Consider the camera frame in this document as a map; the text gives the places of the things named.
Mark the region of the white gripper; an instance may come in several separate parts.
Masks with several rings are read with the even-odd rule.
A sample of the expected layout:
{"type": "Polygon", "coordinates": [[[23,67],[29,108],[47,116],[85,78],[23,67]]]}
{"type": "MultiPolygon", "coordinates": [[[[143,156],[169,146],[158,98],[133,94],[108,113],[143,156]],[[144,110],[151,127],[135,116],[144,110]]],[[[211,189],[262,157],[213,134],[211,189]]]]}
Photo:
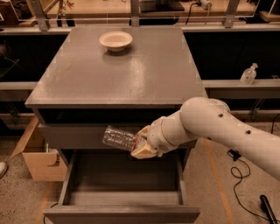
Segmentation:
{"type": "Polygon", "coordinates": [[[165,139],[162,131],[164,119],[165,117],[162,116],[154,121],[150,126],[147,125],[136,133],[136,142],[138,144],[146,141],[148,144],[134,149],[130,153],[133,158],[146,159],[154,158],[155,156],[162,157],[165,153],[175,149],[175,146],[165,139]]]}

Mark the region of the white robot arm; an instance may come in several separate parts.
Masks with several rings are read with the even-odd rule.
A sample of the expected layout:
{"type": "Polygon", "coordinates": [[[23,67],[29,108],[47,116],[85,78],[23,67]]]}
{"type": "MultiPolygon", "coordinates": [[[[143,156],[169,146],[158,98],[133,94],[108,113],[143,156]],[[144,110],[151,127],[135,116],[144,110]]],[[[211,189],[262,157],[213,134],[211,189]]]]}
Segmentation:
{"type": "Polygon", "coordinates": [[[162,116],[140,130],[131,156],[160,157],[200,137],[240,152],[272,177],[280,179],[280,137],[241,122],[230,114],[225,102],[204,97],[187,100],[179,111],[162,116]]]}

